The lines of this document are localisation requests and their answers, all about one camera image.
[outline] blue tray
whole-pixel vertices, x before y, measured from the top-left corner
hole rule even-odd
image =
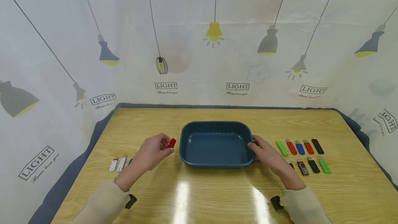
[[[236,121],[197,121],[181,131],[180,157],[192,167],[243,167],[254,159],[247,125]]]

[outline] hand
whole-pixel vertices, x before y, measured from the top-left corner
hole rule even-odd
[[[163,159],[174,152],[174,148],[167,148],[170,141],[171,138],[164,133],[145,139],[133,161],[144,172],[155,168]]]
[[[267,141],[257,135],[253,135],[253,138],[258,145],[250,142],[248,143],[249,149],[254,151],[259,160],[280,177],[286,189],[301,190],[306,187],[296,171]]]
[[[276,175],[283,171],[291,170],[290,165],[267,141],[260,136],[253,135],[254,140],[258,143],[248,143],[249,149],[254,151],[258,159],[268,166]]]
[[[170,141],[171,138],[164,133],[145,139],[131,164],[113,182],[127,192],[139,177],[174,152],[174,148],[167,148]]]

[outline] person's left hand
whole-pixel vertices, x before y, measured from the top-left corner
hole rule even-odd
[[[174,148],[167,148],[171,138],[164,133],[146,138],[141,148],[134,156],[134,163],[146,172],[155,168],[163,159],[174,152]]]

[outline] wooden table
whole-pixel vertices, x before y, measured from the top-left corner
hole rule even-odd
[[[241,121],[275,148],[276,140],[317,138],[332,174],[312,173],[308,155],[288,159],[299,174],[295,162],[304,159],[310,175],[302,179],[333,224],[398,223],[398,193],[336,111],[148,108],[115,111],[52,223],[69,223],[102,182],[117,176],[108,171],[112,159],[127,154],[129,160],[146,137],[160,132],[177,139],[175,153],[133,185],[138,201],[113,223],[292,223],[270,204],[283,195],[283,185],[266,167],[191,169],[181,161],[181,129],[197,120]]]

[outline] green usb flash drive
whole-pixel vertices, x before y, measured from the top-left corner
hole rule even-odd
[[[318,157],[318,159],[319,159],[319,163],[321,164],[321,167],[322,167],[322,169],[324,170],[324,172],[325,172],[326,174],[332,173],[332,172],[330,171],[330,168],[329,168],[328,164],[326,163],[325,159],[324,159],[323,157]]]
[[[286,150],[285,146],[283,145],[282,141],[278,140],[278,141],[276,142],[276,145],[277,145],[277,146],[279,147],[279,149],[281,150],[283,156],[285,156],[285,157],[289,156],[289,153],[288,153],[288,151]]]

